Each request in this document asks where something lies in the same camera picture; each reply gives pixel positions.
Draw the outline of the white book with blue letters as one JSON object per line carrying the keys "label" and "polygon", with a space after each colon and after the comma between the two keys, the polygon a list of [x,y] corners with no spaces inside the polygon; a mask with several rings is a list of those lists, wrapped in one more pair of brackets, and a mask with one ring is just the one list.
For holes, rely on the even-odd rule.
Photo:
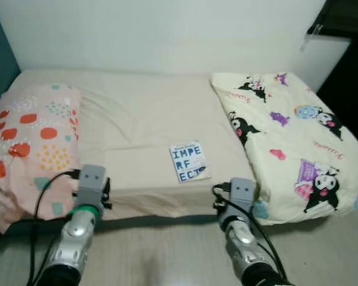
{"label": "white book with blue letters", "polygon": [[179,183],[210,179],[209,163],[198,141],[171,145],[169,153]]}

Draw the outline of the cream cartoon print blanket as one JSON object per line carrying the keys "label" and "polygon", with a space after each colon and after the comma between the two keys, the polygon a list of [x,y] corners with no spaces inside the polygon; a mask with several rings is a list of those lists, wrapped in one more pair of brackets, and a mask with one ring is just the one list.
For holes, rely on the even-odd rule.
{"label": "cream cartoon print blanket", "polygon": [[214,73],[210,85],[252,166],[263,225],[358,210],[358,139],[292,73]]}

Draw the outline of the pink pillow with orange spots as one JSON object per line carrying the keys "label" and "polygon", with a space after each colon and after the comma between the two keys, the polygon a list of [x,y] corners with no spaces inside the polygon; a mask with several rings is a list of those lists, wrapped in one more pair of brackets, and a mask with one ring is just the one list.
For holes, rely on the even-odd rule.
{"label": "pink pillow with orange spots", "polygon": [[62,172],[81,165],[82,92],[70,85],[10,88],[0,98],[0,234],[23,219],[62,217],[76,183]]}

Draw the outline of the bed with cream sheet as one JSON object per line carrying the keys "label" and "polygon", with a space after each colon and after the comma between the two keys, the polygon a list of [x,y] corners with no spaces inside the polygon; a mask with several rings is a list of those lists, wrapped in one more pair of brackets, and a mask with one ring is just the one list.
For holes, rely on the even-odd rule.
{"label": "bed with cream sheet", "polygon": [[[8,90],[62,84],[82,92],[80,168],[99,164],[111,178],[114,208],[105,212],[106,220],[184,217],[212,212],[208,190],[217,182],[250,179],[256,184],[255,200],[259,193],[210,76],[28,70]],[[200,142],[212,177],[181,184],[169,147],[190,141]]]}

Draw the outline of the clear plastic corner guard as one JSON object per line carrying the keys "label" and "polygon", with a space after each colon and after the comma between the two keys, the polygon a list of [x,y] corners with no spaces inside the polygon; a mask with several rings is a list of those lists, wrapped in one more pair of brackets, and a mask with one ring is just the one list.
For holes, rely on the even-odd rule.
{"label": "clear plastic corner guard", "polygon": [[322,24],[315,24],[313,27],[311,27],[307,33],[305,34],[304,41],[301,45],[300,51],[304,52],[305,48],[307,47],[308,43],[311,40],[314,40],[320,36],[320,31],[323,30]]}

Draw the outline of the black desk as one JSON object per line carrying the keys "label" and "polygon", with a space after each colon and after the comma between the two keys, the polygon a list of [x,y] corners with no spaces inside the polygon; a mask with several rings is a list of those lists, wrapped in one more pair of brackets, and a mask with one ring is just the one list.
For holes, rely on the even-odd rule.
{"label": "black desk", "polygon": [[326,0],[307,34],[349,40],[318,95],[358,139],[358,0]]}

